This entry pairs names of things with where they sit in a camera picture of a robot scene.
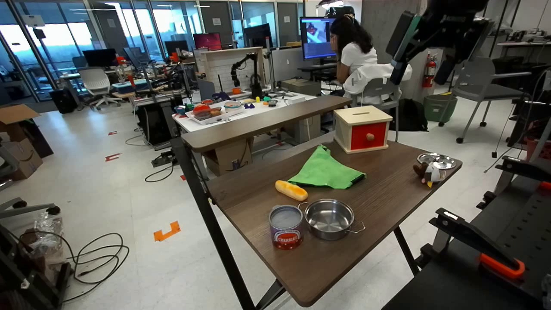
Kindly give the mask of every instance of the white shirt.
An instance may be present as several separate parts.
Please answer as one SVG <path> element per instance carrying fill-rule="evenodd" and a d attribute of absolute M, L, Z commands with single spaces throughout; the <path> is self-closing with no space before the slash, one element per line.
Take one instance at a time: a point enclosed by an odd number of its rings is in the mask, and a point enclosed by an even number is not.
<path fill-rule="evenodd" d="M 360 45 L 351 41 L 342 48 L 341 63 L 349 67 L 349 74 L 353 74 L 361 65 L 377 63 L 377 51 L 372 48 L 368 53 L 363 53 Z"/>

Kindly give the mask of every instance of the red box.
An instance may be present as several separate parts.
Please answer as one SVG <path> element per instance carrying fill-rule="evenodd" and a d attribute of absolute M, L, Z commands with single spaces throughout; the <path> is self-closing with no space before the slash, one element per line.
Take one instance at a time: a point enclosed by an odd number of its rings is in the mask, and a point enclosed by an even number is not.
<path fill-rule="evenodd" d="M 334 112 L 335 139 L 346 153 L 387 148 L 391 115 L 377 107 L 354 107 Z"/>

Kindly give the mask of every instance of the wooden tabletop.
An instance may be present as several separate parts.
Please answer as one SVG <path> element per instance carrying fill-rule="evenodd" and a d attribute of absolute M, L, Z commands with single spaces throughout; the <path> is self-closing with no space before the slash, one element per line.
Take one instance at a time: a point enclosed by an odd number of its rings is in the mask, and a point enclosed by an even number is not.
<path fill-rule="evenodd" d="M 294 249 L 277 249 L 270 239 L 270 208 L 296 205 L 279 194 L 273 182 L 292 177 L 313 148 L 258 162 L 206 182 L 225 217 L 303 306 L 313 305 L 435 191 L 423 186 L 411 169 L 423 150 L 391 143 L 387 150 L 348 155 L 335 143 L 327 146 L 334 158 L 366 174 L 366 179 L 344 191 L 304 186 L 308 201 L 337 198 L 353 208 L 356 222 L 365 224 L 365 231 L 337 241 L 317 239 L 304 224 L 301 244 Z"/>
<path fill-rule="evenodd" d="M 301 103 L 275 108 L 268 113 L 258 113 L 253 117 L 236 119 L 220 125 L 206 127 L 182 134 L 182 139 L 196 151 L 206 151 L 220 143 L 230 139 L 255 136 L 261 131 L 279 127 L 287 122 L 294 122 L 310 115 L 323 113 L 349 103 L 349 98 L 342 96 L 317 96 Z"/>

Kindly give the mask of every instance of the table leg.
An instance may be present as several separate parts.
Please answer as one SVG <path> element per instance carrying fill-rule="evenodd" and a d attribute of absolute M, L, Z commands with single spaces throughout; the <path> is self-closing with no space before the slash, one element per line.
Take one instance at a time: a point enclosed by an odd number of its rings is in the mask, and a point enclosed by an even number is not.
<path fill-rule="evenodd" d="M 272 305 L 286 289 L 280 286 L 280 282 L 275 279 L 270 289 L 263 294 L 263 298 L 258 301 L 256 308 L 267 308 Z"/>
<path fill-rule="evenodd" d="M 397 239 L 397 244 L 399 244 L 403 255 L 404 255 L 406 260 L 408 260 L 408 265 L 410 265 L 413 275 L 416 275 L 416 274 L 418 274 L 418 268 L 416 268 L 415 258 L 413 258 L 411 249 L 410 249 L 410 246 L 408 246 L 408 243 L 406 243 L 406 237 L 403 237 L 403 232 L 401 232 L 399 225 L 394 229 L 394 236 L 396 236 L 396 239 Z"/>
<path fill-rule="evenodd" d="M 210 232 L 210 237 L 218 251 L 218 256 L 224 263 L 224 268 L 227 272 L 227 277 L 239 298 L 241 308 L 255 308 L 255 303 L 244 286 L 244 280 L 241 277 L 241 272 L 237 268 L 237 263 L 227 246 L 227 241 L 222 234 L 220 224 L 208 203 L 206 186 L 201 182 L 201 175 L 198 175 L 198 163 L 193 162 L 191 148 L 184 144 L 181 138 L 172 138 L 172 151 L 187 179 L 189 189 L 193 193 L 193 198 L 201 212 L 201 217 L 206 224 L 206 229 Z"/>

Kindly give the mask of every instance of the floor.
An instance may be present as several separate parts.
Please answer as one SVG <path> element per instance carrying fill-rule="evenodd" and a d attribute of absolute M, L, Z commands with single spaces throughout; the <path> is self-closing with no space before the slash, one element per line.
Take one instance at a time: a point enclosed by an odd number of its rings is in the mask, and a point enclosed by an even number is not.
<path fill-rule="evenodd" d="M 401 229 L 413 249 L 430 243 L 435 229 L 428 224 L 434 210 L 446 206 L 466 220 L 478 213 L 475 205 L 484 191 L 492 189 L 499 170 L 490 151 L 499 141 L 511 105 L 494 103 L 489 125 L 475 125 L 463 144 L 454 138 L 466 122 L 473 101 L 459 100 L 453 119 L 444 125 L 430 122 L 427 132 L 401 132 L 399 141 L 416 148 L 453 155 L 463 169 L 435 191 Z M 151 160 L 158 155 L 136 131 L 137 117 L 129 105 L 108 107 L 101 112 L 72 113 L 46 112 L 36 117 L 55 155 L 44 158 L 32 177 L 0 191 L 0 201 L 22 196 L 31 205 L 57 203 L 62 208 L 63 234 L 72 248 L 93 237 L 117 231 L 131 248 L 127 262 L 93 293 L 63 305 L 63 310 L 155 310 L 155 308 L 239 308 L 227 274 L 201 222 L 196 203 L 181 170 L 175 169 L 162 182 L 144 182 L 151 174 Z M 244 239 L 215 210 L 242 277 L 255 301 L 261 298 L 273 277 Z M 32 225 L 32 215 L 3 220 L 13 232 Z M 181 232 L 158 243 L 155 231 L 167 231 L 177 220 Z M 391 234 L 353 270 L 329 289 L 311 308 L 368 310 L 384 306 L 411 274 Z M 69 282 L 67 298 L 86 291 Z M 282 294 L 270 308 L 299 308 L 289 294 Z"/>

